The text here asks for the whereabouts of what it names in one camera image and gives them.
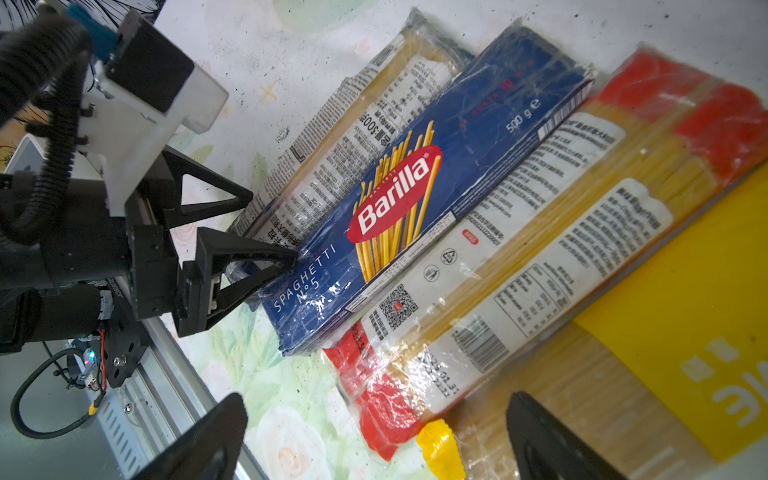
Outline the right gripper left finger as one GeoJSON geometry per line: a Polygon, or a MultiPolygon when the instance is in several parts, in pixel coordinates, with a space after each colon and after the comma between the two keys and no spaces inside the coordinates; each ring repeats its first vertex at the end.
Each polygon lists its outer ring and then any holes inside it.
{"type": "Polygon", "coordinates": [[[134,479],[233,479],[247,421],[243,397],[229,394],[134,479]]]}

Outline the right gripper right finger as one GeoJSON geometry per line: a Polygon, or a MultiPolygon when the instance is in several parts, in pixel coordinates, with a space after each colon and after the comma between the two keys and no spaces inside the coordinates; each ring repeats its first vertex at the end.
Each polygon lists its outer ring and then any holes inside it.
{"type": "Polygon", "coordinates": [[[522,479],[624,477],[526,392],[511,396],[506,425],[522,479]]]}

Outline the clear spaghetti bag white label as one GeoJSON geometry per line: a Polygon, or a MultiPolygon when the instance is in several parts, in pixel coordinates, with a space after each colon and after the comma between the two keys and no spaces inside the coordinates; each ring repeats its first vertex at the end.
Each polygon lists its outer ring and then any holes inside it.
{"type": "Polygon", "coordinates": [[[412,9],[398,35],[344,79],[277,158],[230,231],[297,249],[472,58],[412,9]]]}

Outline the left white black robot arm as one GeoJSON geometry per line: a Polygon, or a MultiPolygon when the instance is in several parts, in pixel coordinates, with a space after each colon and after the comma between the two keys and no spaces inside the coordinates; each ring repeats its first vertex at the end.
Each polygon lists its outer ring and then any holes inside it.
{"type": "Polygon", "coordinates": [[[210,129],[227,91],[141,13],[117,29],[76,4],[38,5],[1,37],[1,119],[43,110],[31,171],[1,178],[1,350],[92,333],[113,318],[168,313],[177,333],[211,329],[296,261],[294,251],[201,226],[250,190],[173,149],[210,129]],[[191,261],[174,228],[196,224],[191,261]]]}

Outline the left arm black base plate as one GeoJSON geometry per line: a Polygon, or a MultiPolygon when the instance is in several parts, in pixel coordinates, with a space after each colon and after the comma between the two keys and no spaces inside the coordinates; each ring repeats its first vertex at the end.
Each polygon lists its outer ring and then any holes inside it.
{"type": "Polygon", "coordinates": [[[117,389],[133,374],[150,337],[144,324],[134,317],[130,304],[114,299],[114,309],[106,321],[105,364],[109,387],[117,389]]]}

